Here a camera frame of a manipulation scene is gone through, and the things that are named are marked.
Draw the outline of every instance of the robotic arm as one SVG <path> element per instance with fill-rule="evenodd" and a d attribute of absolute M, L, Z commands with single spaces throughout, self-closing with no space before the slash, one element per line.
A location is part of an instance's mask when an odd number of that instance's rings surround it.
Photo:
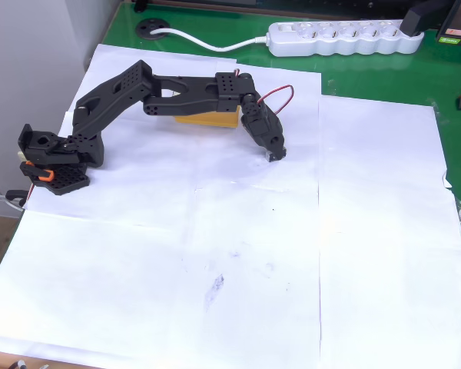
<path fill-rule="evenodd" d="M 179 95 L 163 98 L 163 89 Z M 268 150 L 269 161 L 280 160 L 286 154 L 280 120 L 264 102 L 257 103 L 259 98 L 247 73 L 217 73 L 214 78 L 158 76 L 140 60 L 77 101 L 71 136 L 32 131 L 25 125 L 18 140 L 27 159 L 21 170 L 32 183 L 57 195 L 89 185 L 87 167 L 100 167 L 104 160 L 102 130 L 138 101 L 148 115 L 231 112 L 240 105 L 246 131 Z"/>

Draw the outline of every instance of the green desk surface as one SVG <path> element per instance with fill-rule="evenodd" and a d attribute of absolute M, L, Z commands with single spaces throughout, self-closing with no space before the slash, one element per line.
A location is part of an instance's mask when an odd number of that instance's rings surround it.
<path fill-rule="evenodd" d="M 162 18 L 211 45 L 228 46 L 264 36 L 273 22 L 294 20 L 267 15 L 213 12 L 188 8 L 149 5 L 134 13 L 133 5 L 121 4 L 108 33 L 107 45 L 161 52 L 221 56 L 261 67 L 315 71 L 322 75 L 323 94 L 349 98 L 432 105 L 448 167 L 447 179 L 461 200 L 461 111 L 456 98 L 461 94 L 461 46 L 436 42 L 428 31 L 413 55 L 351 55 L 277 58 L 264 45 L 250 45 L 232 52 L 211 52 L 175 35 L 147 41 L 135 34 L 135 26 L 146 18 Z"/>

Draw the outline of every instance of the yellow block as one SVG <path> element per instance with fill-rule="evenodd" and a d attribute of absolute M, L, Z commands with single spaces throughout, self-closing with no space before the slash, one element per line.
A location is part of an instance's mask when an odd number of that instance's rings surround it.
<path fill-rule="evenodd" d="M 236 128 L 239 122 L 239 107 L 232 113 L 217 113 L 214 111 L 175 118 L 179 123 L 189 123 L 190 125 L 214 125 L 216 127 Z"/>

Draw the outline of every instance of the white power strip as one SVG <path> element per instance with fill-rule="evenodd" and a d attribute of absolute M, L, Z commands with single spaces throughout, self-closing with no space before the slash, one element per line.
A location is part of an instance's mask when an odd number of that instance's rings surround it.
<path fill-rule="evenodd" d="M 408 37 L 400 20 L 351 22 L 279 22 L 268 29 L 267 46 L 275 56 L 411 54 L 423 33 Z"/>

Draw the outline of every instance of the paper sheet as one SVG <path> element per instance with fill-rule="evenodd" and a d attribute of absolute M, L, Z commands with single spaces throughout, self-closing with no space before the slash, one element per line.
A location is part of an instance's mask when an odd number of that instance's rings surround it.
<path fill-rule="evenodd" d="M 431 107 L 320 103 L 321 364 L 461 368 L 461 233 Z"/>
<path fill-rule="evenodd" d="M 252 205 L 259 207 L 262 195 Z M 115 358 L 125 359 L 120 367 L 315 367 L 317 249 L 304 247 L 314 234 L 282 239 L 290 208 L 299 217 L 295 227 L 316 221 L 310 204 L 285 198 L 275 212 L 243 221 L 229 211 L 221 221 L 232 227 L 208 229 L 207 213 L 228 202 L 211 195 L 201 201 L 194 242 L 26 211 L 0 267 L 0 337 L 69 347 L 84 352 L 72 355 L 79 364 L 96 366 L 113 367 Z M 267 230 L 270 236 L 256 241 L 249 233 L 260 224 L 282 238 Z M 247 235 L 240 238 L 240 230 Z M 288 247 L 279 247 L 285 241 Z"/>
<path fill-rule="evenodd" d="M 268 163 L 241 126 L 117 119 L 90 186 L 34 190 L 0 267 L 1 347 L 105 367 L 317 367 L 320 75 L 239 68 L 262 93 L 294 84 L 287 160 Z"/>

